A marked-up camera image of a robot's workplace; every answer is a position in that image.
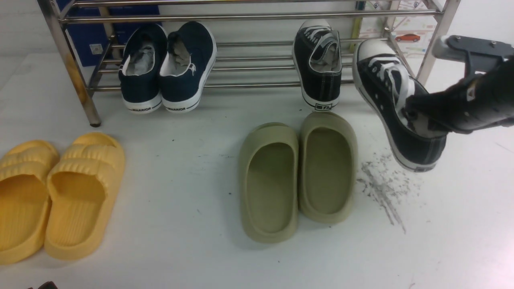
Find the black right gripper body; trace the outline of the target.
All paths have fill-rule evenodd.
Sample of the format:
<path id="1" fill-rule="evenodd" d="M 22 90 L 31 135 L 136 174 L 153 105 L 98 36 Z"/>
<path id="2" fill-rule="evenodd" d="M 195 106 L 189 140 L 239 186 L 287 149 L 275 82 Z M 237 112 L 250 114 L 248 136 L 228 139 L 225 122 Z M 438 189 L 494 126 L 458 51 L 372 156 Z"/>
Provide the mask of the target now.
<path id="1" fill-rule="evenodd" d="M 429 119 L 433 128 L 470 134 L 514 122 L 514 49 L 511 44 L 445 35 L 432 47 L 438 59 L 465 64 L 464 77 L 438 93 L 411 96 L 406 110 Z"/>

